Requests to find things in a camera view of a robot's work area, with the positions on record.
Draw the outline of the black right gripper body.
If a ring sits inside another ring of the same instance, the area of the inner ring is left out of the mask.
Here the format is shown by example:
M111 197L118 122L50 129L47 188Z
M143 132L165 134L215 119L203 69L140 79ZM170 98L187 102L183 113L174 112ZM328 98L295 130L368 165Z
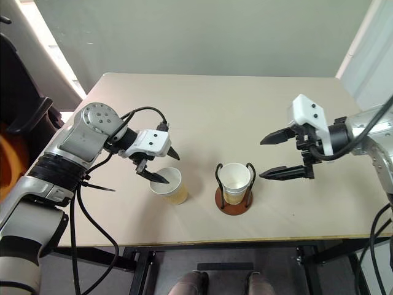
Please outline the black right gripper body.
M303 124L301 126L296 126L296 147L301 152L303 165L302 165L302 177L306 179L314 179L314 169L315 164L321 163L321 160L317 159L312 155L310 148L317 147L317 136L316 129L310 124Z

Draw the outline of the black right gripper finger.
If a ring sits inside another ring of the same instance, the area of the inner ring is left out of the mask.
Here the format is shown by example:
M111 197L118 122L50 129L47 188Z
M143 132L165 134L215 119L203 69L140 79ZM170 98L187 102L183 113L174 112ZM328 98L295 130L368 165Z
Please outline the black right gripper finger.
M306 176L306 168L303 165L294 167L274 167L259 174L261 178L269 180L290 180L304 178Z
M273 144L280 144L288 141L291 138L294 138L296 133L291 128L283 128L268 134L264 137L260 145L273 145Z

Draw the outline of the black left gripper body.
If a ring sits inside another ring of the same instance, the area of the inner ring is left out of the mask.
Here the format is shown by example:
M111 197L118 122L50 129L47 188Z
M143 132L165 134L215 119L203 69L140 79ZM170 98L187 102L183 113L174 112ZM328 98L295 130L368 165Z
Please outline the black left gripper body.
M137 174L142 173L146 169L147 162L155 157L145 153L134 153L130 156L130 160L136 165Z

